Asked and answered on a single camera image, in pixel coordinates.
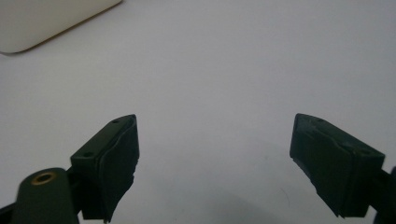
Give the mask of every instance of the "dark plastic part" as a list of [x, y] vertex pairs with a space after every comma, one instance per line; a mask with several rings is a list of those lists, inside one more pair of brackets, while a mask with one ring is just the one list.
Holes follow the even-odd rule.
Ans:
[[0, 223], [11, 223], [12, 212], [14, 211], [15, 203], [9, 204], [0, 209]]
[[72, 178], [78, 182], [84, 219], [110, 221], [124, 193], [134, 182], [139, 158], [136, 116], [109, 122], [72, 157]]
[[323, 119], [295, 117], [290, 156], [341, 217], [364, 217], [385, 155]]
[[77, 224], [66, 171], [51, 168], [26, 177], [18, 191], [11, 223]]
[[375, 224], [396, 223], [396, 167], [373, 179], [370, 205], [378, 212]]

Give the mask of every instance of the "white table surface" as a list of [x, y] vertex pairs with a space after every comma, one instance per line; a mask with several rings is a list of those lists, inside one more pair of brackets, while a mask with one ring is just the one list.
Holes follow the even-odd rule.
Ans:
[[373, 223], [372, 208], [335, 217], [290, 139], [305, 113], [396, 165], [395, 11], [394, 0], [126, 0], [0, 55], [0, 206], [136, 114], [141, 158], [112, 223]]

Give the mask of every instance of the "screw hole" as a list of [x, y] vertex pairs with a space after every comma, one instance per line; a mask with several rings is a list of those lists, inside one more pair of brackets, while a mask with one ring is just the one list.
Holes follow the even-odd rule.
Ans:
[[91, 156], [93, 156], [93, 152], [86, 152], [82, 156], [83, 157], [91, 157]]
[[56, 177], [56, 174], [53, 172], [43, 173], [35, 176], [32, 180], [32, 185], [43, 185], [49, 183]]

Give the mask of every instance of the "white surface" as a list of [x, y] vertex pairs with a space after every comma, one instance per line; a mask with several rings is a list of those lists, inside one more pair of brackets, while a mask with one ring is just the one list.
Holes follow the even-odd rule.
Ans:
[[373, 210], [336, 218], [289, 147], [306, 113], [396, 165], [395, 11], [393, 0], [128, 0], [0, 55], [0, 205], [135, 113], [141, 159], [112, 223], [373, 223]]
[[0, 52], [29, 49], [121, 0], [2, 0]]

